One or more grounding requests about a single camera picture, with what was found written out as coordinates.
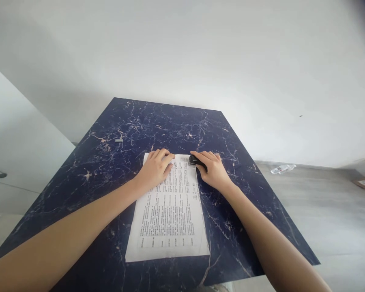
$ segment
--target table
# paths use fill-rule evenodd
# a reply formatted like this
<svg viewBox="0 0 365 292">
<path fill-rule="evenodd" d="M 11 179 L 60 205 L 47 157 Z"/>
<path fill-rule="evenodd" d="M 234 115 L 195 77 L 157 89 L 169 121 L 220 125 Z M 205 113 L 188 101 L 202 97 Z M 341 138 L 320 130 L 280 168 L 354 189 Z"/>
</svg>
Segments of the table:
<svg viewBox="0 0 365 292">
<path fill-rule="evenodd" d="M 114 98 L 0 247 L 0 257 L 132 179 L 145 152 L 213 151 L 246 196 L 311 264 L 303 236 L 220 111 Z M 53 291 L 185 291 L 263 275 L 234 211 L 199 176 L 210 256 L 125 263 L 135 204 L 114 219 Z"/>
</svg>

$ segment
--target hand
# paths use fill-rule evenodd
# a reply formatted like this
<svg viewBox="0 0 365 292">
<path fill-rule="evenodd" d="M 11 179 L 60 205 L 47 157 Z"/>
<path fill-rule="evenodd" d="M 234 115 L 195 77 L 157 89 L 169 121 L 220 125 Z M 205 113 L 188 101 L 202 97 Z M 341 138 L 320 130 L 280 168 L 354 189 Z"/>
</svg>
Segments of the hand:
<svg viewBox="0 0 365 292">
<path fill-rule="evenodd" d="M 134 180 L 140 187 L 145 188 L 146 192 L 149 191 L 166 179 L 173 167 L 173 164 L 170 162 L 175 157 L 174 154 L 171 154 L 166 149 L 157 149 L 156 151 L 150 152 L 145 164 Z"/>
<path fill-rule="evenodd" d="M 202 179 L 210 186 L 223 193 L 228 187 L 233 185 L 233 182 L 224 169 L 220 155 L 215 155 L 211 151 L 203 151 L 200 153 L 191 151 L 191 154 L 195 155 L 197 159 L 206 165 L 208 172 L 201 165 L 196 164 L 196 167 L 199 169 Z"/>
</svg>

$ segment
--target finger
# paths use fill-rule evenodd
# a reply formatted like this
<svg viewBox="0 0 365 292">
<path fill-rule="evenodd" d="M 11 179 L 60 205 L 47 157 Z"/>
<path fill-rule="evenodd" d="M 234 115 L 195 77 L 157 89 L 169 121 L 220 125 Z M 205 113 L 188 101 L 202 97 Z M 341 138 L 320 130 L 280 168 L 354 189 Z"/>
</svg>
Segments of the finger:
<svg viewBox="0 0 365 292">
<path fill-rule="evenodd" d="M 172 159 L 176 158 L 176 156 L 172 153 L 170 153 L 167 157 L 164 158 L 164 160 L 162 161 L 162 165 L 164 167 L 167 167 L 169 165 L 169 163 L 172 161 Z"/>
<path fill-rule="evenodd" d="M 215 160 L 214 157 L 211 154 L 209 154 L 207 151 L 203 151 L 200 153 L 203 154 L 205 157 L 207 157 L 209 160 Z"/>
<path fill-rule="evenodd" d="M 161 151 L 161 150 L 157 149 L 157 150 L 154 152 L 154 154 L 153 154 L 152 158 L 153 158 L 153 159 L 155 159 L 155 158 L 157 157 L 157 155 L 158 155 L 158 153 L 159 153 L 160 151 Z"/>
<path fill-rule="evenodd" d="M 155 157 L 158 160 L 162 160 L 165 155 L 170 154 L 169 150 L 166 150 L 165 148 L 162 148 L 161 151 L 157 153 L 157 156 Z"/>
<path fill-rule="evenodd" d="M 155 151 L 151 151 L 149 155 L 147 156 L 147 159 L 150 159 L 154 155 Z"/>
<path fill-rule="evenodd" d="M 202 176 L 202 178 L 207 175 L 206 169 L 203 166 L 196 164 L 196 167 L 200 171 L 200 175 Z"/>
<path fill-rule="evenodd" d="M 197 152 L 197 151 L 191 151 L 191 154 L 195 155 L 197 159 L 199 159 L 202 163 L 207 164 L 210 162 L 210 160 L 205 157 L 203 154 Z"/>
<path fill-rule="evenodd" d="M 172 163 L 170 163 L 170 164 L 167 165 L 165 171 L 163 172 L 164 178 L 167 178 L 168 174 L 172 170 L 172 167 L 173 167 L 173 164 Z"/>
<path fill-rule="evenodd" d="M 209 154 L 211 154 L 211 156 L 212 156 L 213 158 L 216 158 L 215 154 L 213 154 L 213 153 L 212 153 L 212 151 L 208 151 L 208 153 L 209 153 Z"/>
</svg>

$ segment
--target sheet of paper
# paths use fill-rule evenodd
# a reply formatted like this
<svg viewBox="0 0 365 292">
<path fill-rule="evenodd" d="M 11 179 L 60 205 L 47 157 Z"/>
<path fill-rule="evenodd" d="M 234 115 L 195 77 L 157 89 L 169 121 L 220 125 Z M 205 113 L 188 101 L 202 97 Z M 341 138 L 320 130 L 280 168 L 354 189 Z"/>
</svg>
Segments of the sheet of paper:
<svg viewBox="0 0 365 292">
<path fill-rule="evenodd" d="M 196 168 L 189 155 L 172 163 L 166 180 L 136 202 L 126 262 L 210 254 Z"/>
</svg>

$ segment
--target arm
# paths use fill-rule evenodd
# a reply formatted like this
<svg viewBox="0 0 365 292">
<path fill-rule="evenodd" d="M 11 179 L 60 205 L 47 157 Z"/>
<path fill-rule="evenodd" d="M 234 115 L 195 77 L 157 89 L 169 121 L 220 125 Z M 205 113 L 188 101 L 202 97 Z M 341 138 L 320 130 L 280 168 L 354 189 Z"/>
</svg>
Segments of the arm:
<svg viewBox="0 0 365 292">
<path fill-rule="evenodd" d="M 197 165 L 202 179 L 222 193 L 245 227 L 258 259 L 276 291 L 331 291 L 293 244 L 230 180 L 219 155 L 191 151 L 207 168 Z"/>
<path fill-rule="evenodd" d="M 150 152 L 133 180 L 50 225 L 2 257 L 0 291 L 49 291 L 116 216 L 165 180 L 174 157 L 165 149 Z"/>
</svg>

